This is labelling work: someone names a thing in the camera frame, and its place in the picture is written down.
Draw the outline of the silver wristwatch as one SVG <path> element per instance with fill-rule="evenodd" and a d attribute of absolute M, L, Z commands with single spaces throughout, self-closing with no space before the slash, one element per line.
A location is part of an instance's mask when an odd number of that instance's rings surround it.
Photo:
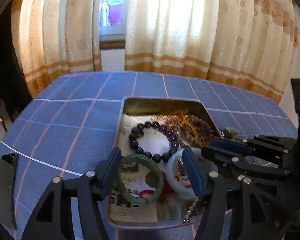
<path fill-rule="evenodd" d="M 224 139 L 236 140 L 238 136 L 238 130 L 231 127 L 226 127 L 220 130 L 220 134 Z"/>

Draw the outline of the white jade bangle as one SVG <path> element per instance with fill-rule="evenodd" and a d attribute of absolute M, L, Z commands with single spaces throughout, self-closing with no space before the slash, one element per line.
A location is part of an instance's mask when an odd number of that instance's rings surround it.
<path fill-rule="evenodd" d="M 211 170 L 215 171 L 213 163 L 209 160 L 204 159 L 199 148 L 190 148 L 194 153 L 194 156 L 198 161 L 204 163 L 204 171 L 209 173 Z M 175 191 L 177 196 L 181 200 L 191 200 L 196 197 L 192 189 L 192 185 L 189 181 L 188 175 L 185 170 L 185 166 L 182 160 L 183 150 L 175 152 L 168 160 L 165 167 L 165 176 L 170 187 Z M 212 193 L 212 186 L 206 185 L 203 191 L 203 197 Z"/>

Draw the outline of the brown wooden bead mala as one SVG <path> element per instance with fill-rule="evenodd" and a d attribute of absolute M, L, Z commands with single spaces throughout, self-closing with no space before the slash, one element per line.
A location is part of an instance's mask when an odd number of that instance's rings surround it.
<path fill-rule="evenodd" d="M 211 122 L 190 114 L 188 109 L 160 113 L 156 118 L 172 131 L 181 148 L 203 148 L 215 137 Z"/>

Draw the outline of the green jade bangle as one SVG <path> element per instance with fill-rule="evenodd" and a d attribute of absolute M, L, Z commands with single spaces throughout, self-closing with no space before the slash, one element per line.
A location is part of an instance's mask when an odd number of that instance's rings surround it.
<path fill-rule="evenodd" d="M 144 207 L 156 202 L 164 187 L 161 168 L 143 154 L 122 157 L 113 191 L 119 207 Z"/>

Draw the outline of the blue plaid bed sheet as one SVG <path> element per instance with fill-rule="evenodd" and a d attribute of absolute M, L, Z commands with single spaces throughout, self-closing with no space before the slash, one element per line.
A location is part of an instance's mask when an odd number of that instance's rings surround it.
<path fill-rule="evenodd" d="M 143 72 L 64 75 L 46 87 L 11 124 L 0 142 L 4 154 L 19 155 L 14 186 L 20 239 L 49 182 L 92 170 L 113 148 L 123 100 L 129 96 L 201 102 L 219 129 L 241 138 L 255 134 L 297 136 L 297 127 L 269 98 L 221 83 Z"/>

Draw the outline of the right cream orange curtain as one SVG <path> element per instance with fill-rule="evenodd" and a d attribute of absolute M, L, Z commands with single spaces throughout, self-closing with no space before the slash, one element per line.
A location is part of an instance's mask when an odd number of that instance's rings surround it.
<path fill-rule="evenodd" d="M 298 41 L 293 0 L 130 0 L 125 68 L 216 81 L 278 103 Z"/>

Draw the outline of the cream orange curtain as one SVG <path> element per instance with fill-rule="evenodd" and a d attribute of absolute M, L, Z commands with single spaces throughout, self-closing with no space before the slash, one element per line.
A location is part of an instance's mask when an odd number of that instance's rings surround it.
<path fill-rule="evenodd" d="M 101 71 L 100 0 L 13 0 L 11 31 L 32 97 L 57 77 Z"/>
<path fill-rule="evenodd" d="M 216 81 L 278 103 L 298 41 L 293 0 L 130 0 L 125 68 Z"/>

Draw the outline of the window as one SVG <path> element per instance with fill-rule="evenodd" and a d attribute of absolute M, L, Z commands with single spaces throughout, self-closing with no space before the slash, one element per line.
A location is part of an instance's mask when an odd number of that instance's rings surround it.
<path fill-rule="evenodd" d="M 124 47 L 125 0 L 100 0 L 100 49 Z"/>

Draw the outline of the left cream orange curtain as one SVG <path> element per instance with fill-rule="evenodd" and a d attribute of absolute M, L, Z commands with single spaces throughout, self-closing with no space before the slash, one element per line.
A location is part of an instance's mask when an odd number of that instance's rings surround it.
<path fill-rule="evenodd" d="M 32 97 L 57 77 L 101 71 L 100 0 L 13 0 L 11 31 Z"/>

